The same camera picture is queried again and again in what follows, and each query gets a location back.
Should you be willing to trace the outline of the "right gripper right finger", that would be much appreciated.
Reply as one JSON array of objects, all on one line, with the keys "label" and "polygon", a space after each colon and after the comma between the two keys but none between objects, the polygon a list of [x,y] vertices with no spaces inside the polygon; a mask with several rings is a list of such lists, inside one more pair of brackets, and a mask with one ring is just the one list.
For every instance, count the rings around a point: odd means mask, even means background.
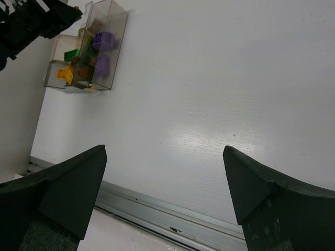
[{"label": "right gripper right finger", "polygon": [[233,208],[248,250],[334,250],[334,191],[223,152]]}]

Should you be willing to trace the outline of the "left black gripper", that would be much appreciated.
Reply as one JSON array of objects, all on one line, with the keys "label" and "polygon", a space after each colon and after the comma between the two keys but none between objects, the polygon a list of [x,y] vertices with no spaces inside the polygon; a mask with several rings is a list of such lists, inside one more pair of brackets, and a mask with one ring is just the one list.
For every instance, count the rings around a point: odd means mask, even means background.
[{"label": "left black gripper", "polygon": [[1,1],[1,60],[14,60],[38,37],[54,38],[82,15],[63,1]]}]

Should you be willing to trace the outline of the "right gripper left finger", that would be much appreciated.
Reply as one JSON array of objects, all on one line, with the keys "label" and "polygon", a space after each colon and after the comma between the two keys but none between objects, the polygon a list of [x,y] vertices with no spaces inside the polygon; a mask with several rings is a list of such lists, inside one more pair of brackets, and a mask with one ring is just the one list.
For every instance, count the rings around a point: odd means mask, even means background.
[{"label": "right gripper left finger", "polygon": [[1,250],[77,250],[107,164],[104,145],[1,184]]}]

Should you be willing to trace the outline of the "green lego brick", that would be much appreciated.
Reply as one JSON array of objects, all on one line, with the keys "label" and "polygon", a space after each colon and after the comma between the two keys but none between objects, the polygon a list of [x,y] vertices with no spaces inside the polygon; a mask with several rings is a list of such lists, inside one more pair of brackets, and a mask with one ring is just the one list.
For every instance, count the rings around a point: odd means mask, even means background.
[{"label": "green lego brick", "polygon": [[71,51],[66,51],[64,52],[64,61],[65,62],[69,62],[71,61],[73,58],[77,57],[80,55],[80,50],[79,49],[74,49]]},{"label": "green lego brick", "polygon": [[96,54],[96,49],[93,47],[94,39],[86,40],[85,46],[83,47],[83,55],[94,56]]}]

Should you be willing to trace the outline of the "orange lego brick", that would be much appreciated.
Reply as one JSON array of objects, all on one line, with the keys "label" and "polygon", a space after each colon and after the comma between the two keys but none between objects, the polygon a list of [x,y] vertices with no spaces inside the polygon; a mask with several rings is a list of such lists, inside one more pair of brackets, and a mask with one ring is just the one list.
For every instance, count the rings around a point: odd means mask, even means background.
[{"label": "orange lego brick", "polygon": [[71,86],[74,76],[74,67],[68,65],[65,67],[66,82]]},{"label": "orange lego brick", "polygon": [[57,71],[57,79],[66,80],[65,69],[58,69],[58,71]]}]

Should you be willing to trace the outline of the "brown lego brick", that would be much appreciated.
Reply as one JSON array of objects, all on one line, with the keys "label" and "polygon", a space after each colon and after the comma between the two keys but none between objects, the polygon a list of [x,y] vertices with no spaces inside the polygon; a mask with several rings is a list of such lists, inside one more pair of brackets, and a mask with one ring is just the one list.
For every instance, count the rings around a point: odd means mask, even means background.
[{"label": "brown lego brick", "polygon": [[101,29],[103,28],[103,22],[101,22],[99,19],[94,19],[89,27],[88,27],[88,30],[91,32],[91,33],[98,33],[101,31]]}]

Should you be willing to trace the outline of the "purple round lego piece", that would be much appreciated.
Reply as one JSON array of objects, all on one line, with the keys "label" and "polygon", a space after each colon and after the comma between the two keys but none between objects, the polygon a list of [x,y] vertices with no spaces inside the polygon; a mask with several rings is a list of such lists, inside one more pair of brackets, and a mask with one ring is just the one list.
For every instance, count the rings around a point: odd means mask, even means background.
[{"label": "purple round lego piece", "polygon": [[115,47],[115,35],[108,31],[98,32],[94,36],[93,47],[99,51],[111,51]]}]

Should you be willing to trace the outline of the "purple lego brick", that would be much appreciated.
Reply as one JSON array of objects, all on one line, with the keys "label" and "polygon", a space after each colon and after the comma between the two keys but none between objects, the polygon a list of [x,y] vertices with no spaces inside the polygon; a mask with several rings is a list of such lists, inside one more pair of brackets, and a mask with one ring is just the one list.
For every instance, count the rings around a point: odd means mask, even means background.
[{"label": "purple lego brick", "polygon": [[104,77],[109,74],[109,57],[106,54],[101,54],[96,58],[95,73],[96,78]]}]

